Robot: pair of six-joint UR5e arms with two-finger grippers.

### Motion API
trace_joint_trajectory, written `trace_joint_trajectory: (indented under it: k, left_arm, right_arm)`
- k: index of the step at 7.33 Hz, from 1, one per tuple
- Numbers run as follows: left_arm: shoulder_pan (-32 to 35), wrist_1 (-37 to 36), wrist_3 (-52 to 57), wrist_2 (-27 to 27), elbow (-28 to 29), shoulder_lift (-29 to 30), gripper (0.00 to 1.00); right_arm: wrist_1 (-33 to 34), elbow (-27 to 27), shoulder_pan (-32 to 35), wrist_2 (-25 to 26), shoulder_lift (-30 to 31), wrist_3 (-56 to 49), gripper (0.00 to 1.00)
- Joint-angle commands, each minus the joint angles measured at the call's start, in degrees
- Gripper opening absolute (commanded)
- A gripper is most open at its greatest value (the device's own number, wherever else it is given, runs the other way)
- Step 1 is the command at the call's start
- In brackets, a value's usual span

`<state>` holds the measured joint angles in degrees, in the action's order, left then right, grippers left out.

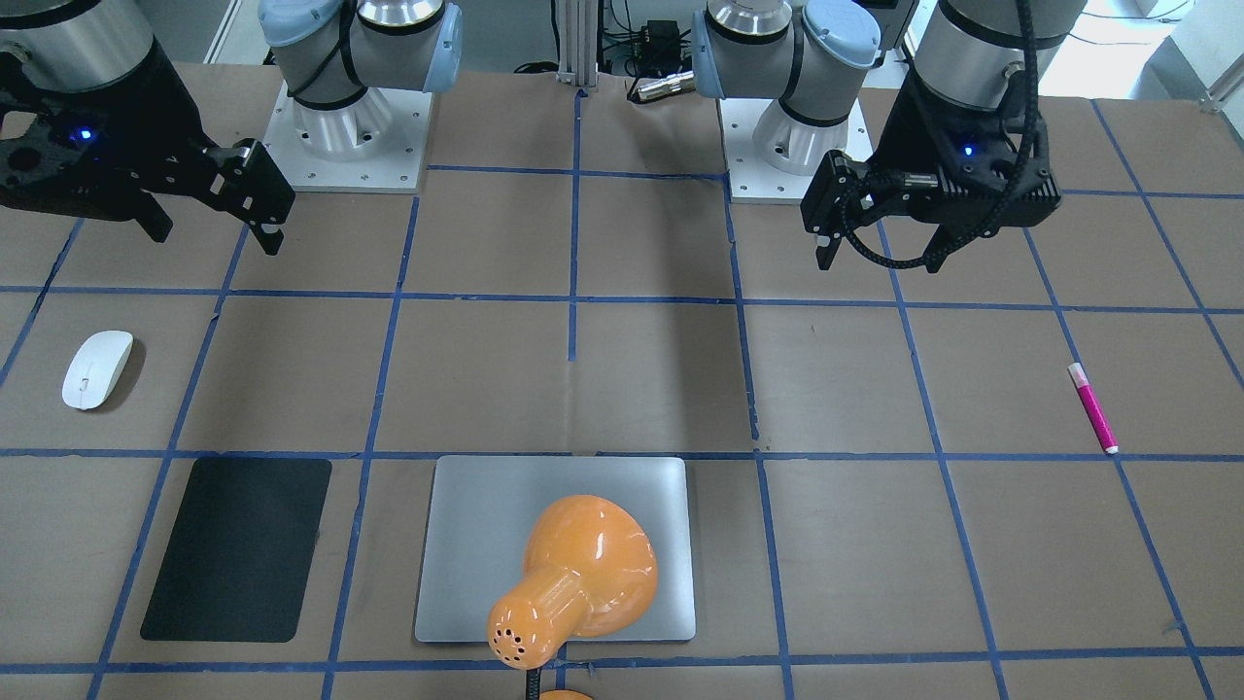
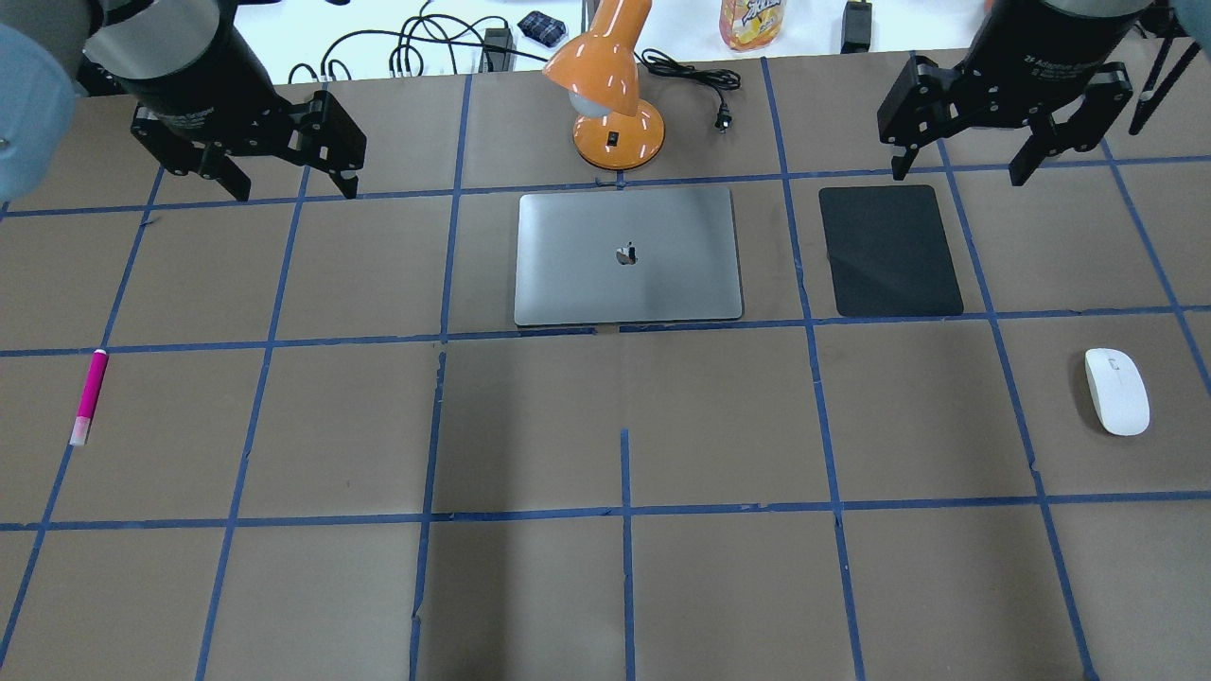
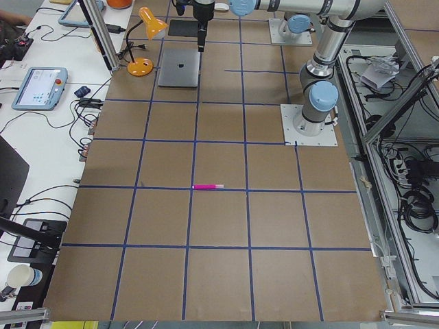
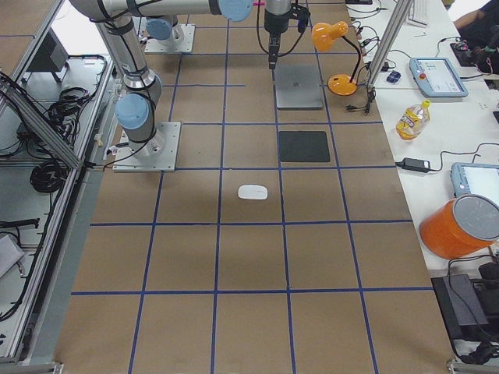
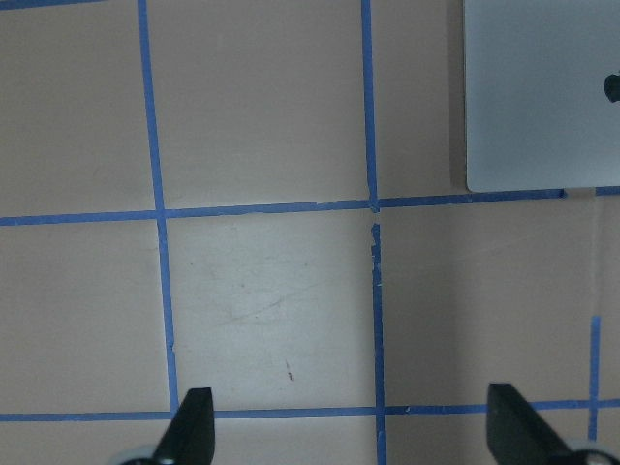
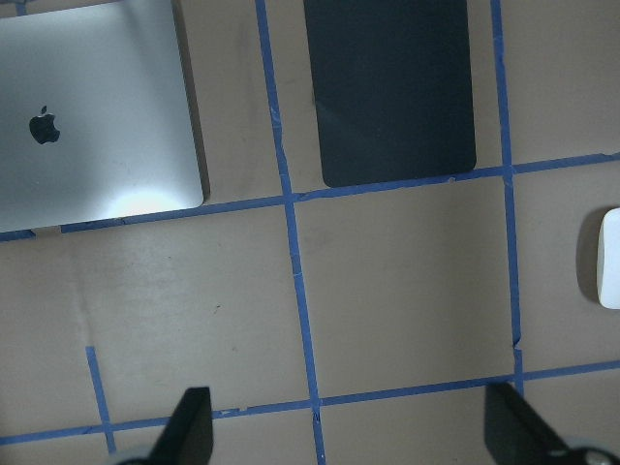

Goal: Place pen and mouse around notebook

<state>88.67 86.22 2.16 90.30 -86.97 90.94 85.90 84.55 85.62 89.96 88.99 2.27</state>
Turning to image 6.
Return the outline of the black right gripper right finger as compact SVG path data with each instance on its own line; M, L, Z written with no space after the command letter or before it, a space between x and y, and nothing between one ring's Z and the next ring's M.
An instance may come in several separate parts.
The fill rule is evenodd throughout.
M559 464L571 454L510 383L485 387L483 439L495 464Z

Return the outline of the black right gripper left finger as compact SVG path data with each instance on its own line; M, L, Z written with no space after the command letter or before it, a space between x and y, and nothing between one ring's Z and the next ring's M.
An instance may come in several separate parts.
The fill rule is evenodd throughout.
M147 464L208 464L214 449L209 387L185 390Z

